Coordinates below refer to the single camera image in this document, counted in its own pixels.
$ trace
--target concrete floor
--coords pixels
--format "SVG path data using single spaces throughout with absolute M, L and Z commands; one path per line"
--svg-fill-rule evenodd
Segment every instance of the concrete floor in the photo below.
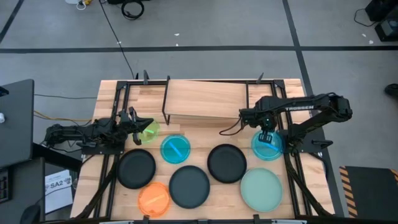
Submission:
M 372 27 L 353 21 L 355 10 L 369 1 L 289 0 L 300 45 L 397 45 L 380 42 Z M 16 4 L 15 0 L 0 2 L 0 27 Z M 294 45 L 283 0 L 152 0 L 144 4 L 146 11 L 137 21 L 125 20 L 120 9 L 104 5 L 124 47 Z M 364 12 L 358 20 L 370 23 Z M 0 52 L 90 47 L 118 47 L 98 1 L 78 11 L 64 0 L 25 0 L 0 40 Z M 264 78 L 302 78 L 294 50 L 128 52 L 126 57 L 135 72 L 146 69 L 152 79 L 167 75 L 257 78 L 262 72 Z M 329 147 L 335 176 L 340 176 L 339 166 L 398 169 L 398 102 L 383 93 L 386 85 L 398 82 L 398 51 L 305 51 L 303 58 L 313 92 L 344 95 L 354 111 L 352 120 L 324 128 L 326 138 L 335 142 Z M 26 78 L 35 80 L 36 93 L 79 97 L 96 96 L 101 80 L 129 79 L 131 74 L 120 52 L 0 54 L 0 85 Z M 35 97 L 34 107 L 49 116 L 86 119 L 94 106 L 94 100 Z M 41 142 L 53 123 L 35 118 L 34 141 Z M 47 169 L 48 174 L 56 171 Z M 344 202 L 342 190 L 340 197 Z M 64 209 L 47 218 L 65 218 L 68 212 Z

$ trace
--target wooden board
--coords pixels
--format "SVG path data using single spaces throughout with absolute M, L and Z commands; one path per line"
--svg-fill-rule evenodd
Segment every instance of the wooden board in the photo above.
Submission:
M 246 108 L 245 84 L 169 81 L 166 114 L 238 118 L 242 108 Z
M 298 79 L 285 80 L 288 97 L 303 96 L 301 82 Z M 116 81 L 102 81 L 98 93 L 94 118 L 109 116 L 112 111 L 112 102 Z M 150 144 L 139 146 L 148 150 L 154 157 L 157 164 L 156 175 L 152 181 L 169 184 L 170 176 L 181 166 L 195 165 L 202 168 L 210 179 L 210 195 L 206 202 L 195 209 L 184 209 L 171 203 L 170 210 L 160 218 L 163 220 L 196 220 L 196 219 L 252 219 L 253 214 L 259 214 L 260 218 L 293 218 L 292 201 L 290 198 L 289 185 L 287 183 L 287 174 L 284 159 L 281 157 L 272 162 L 266 162 L 258 159 L 251 150 L 251 139 L 257 131 L 252 128 L 245 128 L 241 133 L 235 136 L 220 136 L 218 132 L 230 127 L 236 119 L 211 118 L 211 117 L 193 117 L 193 116 L 172 116 L 170 125 L 164 122 L 162 111 L 162 102 L 164 95 L 164 86 L 133 86 L 129 93 L 128 106 L 134 106 L 140 117 L 152 117 L 160 123 L 161 131 L 159 137 Z M 268 85 L 250 85 L 249 102 L 254 103 L 264 95 L 271 95 L 271 89 Z M 294 113 L 293 120 L 296 123 L 309 118 L 308 112 Z M 189 158 L 182 164 L 169 164 L 165 162 L 160 155 L 160 144 L 169 134 L 184 134 L 190 141 L 192 150 Z M 265 167 L 273 171 L 280 179 L 283 185 L 283 199 L 281 205 L 272 212 L 261 213 L 249 208 L 241 198 L 239 183 L 222 184 L 216 181 L 208 172 L 206 160 L 209 152 L 217 145 L 229 143 L 239 147 L 246 156 L 248 169 L 255 167 Z M 138 148 L 129 138 L 126 141 L 126 151 Z M 323 171 L 321 161 L 302 155 L 303 172 L 307 186 L 324 206 L 326 210 L 333 213 L 333 206 L 328 190 L 328 185 Z M 98 187 L 100 170 L 103 156 L 95 156 L 88 161 L 82 168 L 78 188 L 76 190 L 75 201 L 72 208 L 71 217 L 78 215 L 84 206 L 90 201 Z M 297 188 L 298 202 L 300 210 L 304 214 L 301 192 Z M 113 203 L 113 220 L 142 220 L 143 214 L 137 207 L 137 196 L 140 190 L 130 190 L 116 183 L 116 191 Z M 106 192 L 103 198 L 101 214 L 104 215 L 106 207 Z

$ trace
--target cable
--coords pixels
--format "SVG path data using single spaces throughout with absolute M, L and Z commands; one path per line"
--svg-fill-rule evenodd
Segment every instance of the cable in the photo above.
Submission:
M 220 131 L 218 134 L 219 134 L 219 135 L 222 135 L 222 136 L 232 136 L 232 135 L 238 134 L 240 131 L 243 130 L 243 128 L 245 127 L 245 125 L 242 125 L 242 124 L 241 124 L 241 128 L 240 128 L 239 130 L 237 130 L 235 133 L 232 133 L 232 134 L 223 134 L 223 133 L 226 132 L 226 131 L 229 131 L 229 130 L 231 130 L 231 129 L 233 129 L 233 128 L 235 128 L 235 126 L 238 125 L 239 122 L 240 122 L 241 120 L 242 120 L 242 117 L 239 117 L 238 121 L 237 121 L 234 125 L 232 125 L 232 127 L 227 128 L 227 129 L 225 129 L 225 130 L 222 130 L 222 131 Z
M 36 118 L 41 118 L 41 119 L 46 119 L 46 120 L 51 120 L 51 121 L 66 121 L 66 120 L 64 120 L 64 119 L 48 119 L 48 118 L 43 118 L 43 117 L 41 117 L 41 116 L 39 116 L 39 115 L 36 115 L 36 114 L 33 114 L 33 116 L 35 116 Z M 71 122 L 73 122 L 73 123 L 75 123 L 77 126 L 80 126 L 78 123 L 76 123 L 75 121 L 72 121 L 72 120 L 68 120 L 68 121 L 71 121 Z
M 358 21 L 356 20 L 356 14 L 357 14 L 360 10 L 365 10 L 365 8 L 364 8 L 364 9 L 358 9 L 357 11 L 355 11 L 355 14 L 354 14 L 354 21 L 355 21 L 357 24 L 360 24 L 360 25 L 365 26 L 365 27 L 371 27 L 371 26 L 373 26 L 375 23 L 377 23 L 377 21 L 375 21 L 375 22 L 373 22 L 373 23 L 370 24 L 370 25 L 366 25 L 366 24 L 363 24 L 362 22 L 358 22 Z
M 73 150 L 73 151 L 66 151 L 64 149 L 57 149 L 57 148 L 54 148 L 54 147 L 50 147 L 50 149 L 53 149 L 53 150 L 56 150 L 56 151 L 63 151 L 63 152 L 66 152 L 66 153 L 73 153 L 73 152 L 81 151 L 81 149 L 76 149 L 76 150 Z
M 70 141 L 67 141 L 69 148 L 72 148 L 76 144 L 77 140 L 75 140 L 72 144 L 70 144 Z
M 127 4 L 134 3 L 134 2 L 137 3 L 138 5 L 140 5 L 140 7 L 141 7 L 141 12 L 138 15 L 132 15 L 129 11 L 124 10 L 124 8 L 127 6 Z M 141 2 L 141 0 L 126 0 L 122 3 L 121 10 L 122 10 L 122 14 L 125 19 L 136 20 L 143 15 L 143 13 L 145 11 L 145 7 L 144 7 L 144 4 Z
M 35 94 L 35 96 L 62 98 L 69 100 L 97 99 L 97 97 L 67 97 L 67 96 L 53 96 L 53 95 L 44 95 L 44 94 Z
M 86 9 L 86 3 L 84 1 L 80 1 L 78 4 L 76 4 L 76 8 L 78 10 L 85 10 Z
M 116 41 L 117 41 L 118 44 L 119 44 L 120 50 L 121 50 L 121 52 L 122 52 L 122 54 L 123 54 L 123 57 L 124 57 L 124 59 L 125 59 L 125 61 L 126 61 L 126 63 L 127 63 L 127 66 L 128 66 L 129 69 L 130 69 L 132 78 L 134 79 L 134 72 L 132 72 L 130 63 L 129 63 L 129 61 L 128 61 L 127 58 L 126 58 L 126 55 L 124 54 L 124 50 L 123 50 L 122 45 L 120 44 L 119 38 L 117 37 L 116 33 L 114 32 L 113 27 L 112 27 L 112 25 L 111 25 L 111 22 L 109 21 L 108 16 L 106 15 L 106 12 L 105 12 L 105 10 L 104 10 L 104 6 L 103 6 L 104 2 L 101 2 L 101 0 L 98 0 L 98 1 L 99 1 L 99 4 L 101 5 L 102 11 L 104 12 L 104 15 L 105 15 L 105 18 L 106 18 L 106 20 L 107 20 L 107 22 L 108 22 L 108 24 L 109 24 L 109 27 L 111 28 L 112 33 L 113 33 L 114 37 L 116 38 Z
M 47 119 L 51 119 L 51 120 L 59 120 L 59 121 L 78 121 L 78 122 L 90 122 L 91 119 L 69 119 L 69 118 L 51 118 L 45 114 L 42 114 L 41 112 L 38 112 L 37 110 L 34 110 L 35 113 L 37 113 L 38 115 L 40 115 L 42 118 L 47 118 Z

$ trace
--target desk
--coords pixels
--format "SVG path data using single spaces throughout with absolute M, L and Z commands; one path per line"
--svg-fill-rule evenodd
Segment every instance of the desk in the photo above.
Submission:
M 286 79 L 284 82 L 287 97 L 304 96 L 299 79 Z M 101 82 L 94 111 L 94 119 L 109 117 L 111 115 L 116 84 L 116 80 Z M 157 170 L 152 181 L 162 182 L 168 185 L 170 176 L 178 168 L 185 165 L 195 165 L 201 167 L 207 173 L 211 187 L 209 197 L 200 207 L 189 210 L 180 208 L 172 202 L 169 211 L 158 219 L 253 219 L 253 215 L 257 213 L 260 218 L 294 217 L 284 158 L 280 157 L 272 162 L 266 162 L 258 159 L 254 155 L 251 149 L 251 139 L 257 131 L 256 129 L 246 127 L 235 136 L 220 136 L 218 132 L 232 126 L 232 124 L 236 122 L 236 119 L 178 115 L 172 115 L 170 124 L 166 125 L 162 114 L 164 92 L 165 86 L 163 85 L 134 85 L 131 88 L 127 107 L 133 106 L 140 117 L 154 118 L 160 123 L 160 133 L 155 141 L 141 146 L 136 146 L 132 139 L 129 138 L 126 141 L 126 151 L 142 148 L 149 151 L 155 157 Z M 249 85 L 248 92 L 249 106 L 253 107 L 261 96 L 271 95 L 271 88 L 269 85 Z M 123 96 L 122 90 L 118 111 L 122 108 Z M 295 123 L 301 123 L 308 118 L 308 111 L 296 111 L 292 113 L 292 119 Z M 160 144 L 163 139 L 170 134 L 183 134 L 190 141 L 192 147 L 191 154 L 189 158 L 181 164 L 168 164 L 160 155 Z M 221 184 L 210 175 L 206 166 L 208 153 L 215 146 L 224 143 L 233 144 L 243 151 L 248 162 L 248 169 L 265 167 L 273 171 L 279 177 L 283 185 L 284 196 L 282 203 L 277 209 L 268 213 L 259 213 L 252 210 L 241 198 L 239 183 Z M 307 154 L 301 154 L 301 161 L 308 188 L 326 210 L 334 213 L 322 162 Z M 82 168 L 71 217 L 78 215 L 96 192 L 100 179 L 102 162 L 103 156 L 97 155 L 89 160 Z M 298 187 L 296 187 L 296 191 L 301 214 L 304 214 L 303 200 Z M 142 220 L 143 214 L 137 207 L 137 196 L 139 192 L 140 190 L 126 189 L 120 183 L 116 182 L 113 212 L 111 215 L 112 220 Z M 102 198 L 100 216 L 105 214 L 107 199 L 108 190 L 104 193 L 104 197 Z

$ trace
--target white object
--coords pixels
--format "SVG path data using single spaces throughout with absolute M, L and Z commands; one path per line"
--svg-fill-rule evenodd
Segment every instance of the white object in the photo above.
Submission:
M 80 2 L 80 1 L 81 1 L 81 0 L 65 0 L 65 2 L 68 3 L 68 4 L 75 4 L 75 5 L 76 5 L 76 8 L 77 8 L 78 10 L 85 10 L 85 9 L 86 9 L 86 4 L 85 4 L 84 0 L 81 1 L 81 3 L 83 4 L 83 6 L 81 6 L 81 7 L 79 7 L 79 2 Z
M 78 4 L 76 4 L 76 8 L 77 8 L 78 10 L 85 10 L 85 9 L 86 9 L 86 3 L 84 2 L 84 0 L 81 1 L 81 3 L 83 4 L 83 6 L 82 6 L 82 7 L 79 7 L 79 3 L 78 3 Z
M 78 4 L 80 0 L 65 0 L 68 4 Z
M 72 177 L 69 174 L 69 170 L 45 176 L 45 194 L 47 195 L 45 196 L 46 214 L 73 203 L 71 185 Z
M 0 124 L 4 123 L 6 121 L 6 118 L 4 117 L 3 113 L 0 113 Z

